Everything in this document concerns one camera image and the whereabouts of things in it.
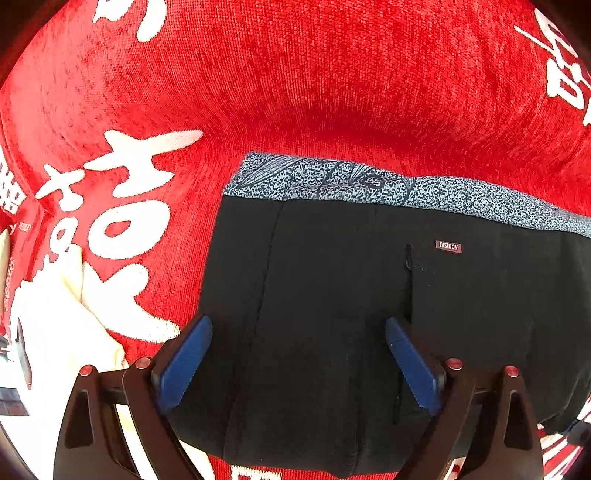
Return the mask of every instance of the blue clip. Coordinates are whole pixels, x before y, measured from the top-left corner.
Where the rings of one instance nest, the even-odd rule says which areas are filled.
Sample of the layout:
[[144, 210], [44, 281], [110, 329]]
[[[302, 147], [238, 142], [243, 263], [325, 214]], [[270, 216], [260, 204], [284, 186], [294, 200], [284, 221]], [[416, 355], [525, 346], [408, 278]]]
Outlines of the blue clip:
[[437, 415], [442, 382], [394, 317], [386, 320], [386, 341], [419, 406]]
[[209, 317], [203, 317], [178, 347], [174, 357], [160, 375], [156, 405], [161, 414], [166, 415], [180, 404], [212, 342], [212, 337], [212, 321]]

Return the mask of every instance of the gray speckled fabric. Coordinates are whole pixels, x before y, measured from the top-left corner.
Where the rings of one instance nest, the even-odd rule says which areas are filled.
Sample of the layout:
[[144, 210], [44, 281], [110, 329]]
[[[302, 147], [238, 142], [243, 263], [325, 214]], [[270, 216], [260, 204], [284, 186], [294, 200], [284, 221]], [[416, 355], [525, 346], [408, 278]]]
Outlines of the gray speckled fabric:
[[341, 200], [462, 213], [591, 238], [591, 218], [516, 190], [460, 177], [405, 177], [364, 164], [250, 153], [225, 195], [267, 200]]

